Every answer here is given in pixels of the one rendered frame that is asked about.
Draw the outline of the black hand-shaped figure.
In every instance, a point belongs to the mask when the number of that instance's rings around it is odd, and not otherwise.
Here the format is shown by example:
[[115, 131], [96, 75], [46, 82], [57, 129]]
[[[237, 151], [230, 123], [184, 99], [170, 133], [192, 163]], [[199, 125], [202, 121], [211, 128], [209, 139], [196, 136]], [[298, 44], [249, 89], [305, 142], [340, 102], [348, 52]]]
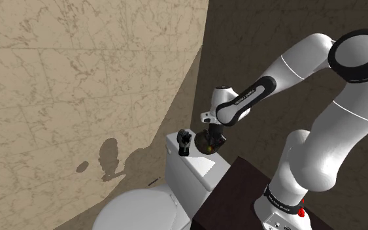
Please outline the black hand-shaped figure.
[[179, 156], [183, 156], [183, 157], [187, 157], [189, 156], [189, 149], [190, 149], [190, 143], [192, 140], [192, 135], [184, 130], [181, 129], [178, 133], [177, 133], [177, 137], [176, 140], [178, 142], [178, 154]]

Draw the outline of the white toilet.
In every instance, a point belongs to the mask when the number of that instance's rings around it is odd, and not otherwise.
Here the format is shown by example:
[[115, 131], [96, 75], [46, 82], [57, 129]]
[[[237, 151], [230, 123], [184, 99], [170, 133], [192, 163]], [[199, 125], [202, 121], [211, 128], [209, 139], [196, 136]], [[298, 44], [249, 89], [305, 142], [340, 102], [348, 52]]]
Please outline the white toilet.
[[92, 230], [190, 230], [195, 213], [230, 168], [219, 154], [205, 155], [192, 135], [189, 156], [178, 154], [177, 133], [166, 136], [165, 184], [133, 189], [107, 203]]

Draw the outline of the dark brown robot stand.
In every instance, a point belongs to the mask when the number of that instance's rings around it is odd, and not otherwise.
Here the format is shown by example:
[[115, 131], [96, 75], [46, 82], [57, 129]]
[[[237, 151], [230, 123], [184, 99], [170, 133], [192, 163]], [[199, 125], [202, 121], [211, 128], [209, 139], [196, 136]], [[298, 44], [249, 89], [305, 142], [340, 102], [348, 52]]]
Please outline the dark brown robot stand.
[[192, 218], [190, 230], [263, 230], [254, 202], [270, 179], [238, 157]]

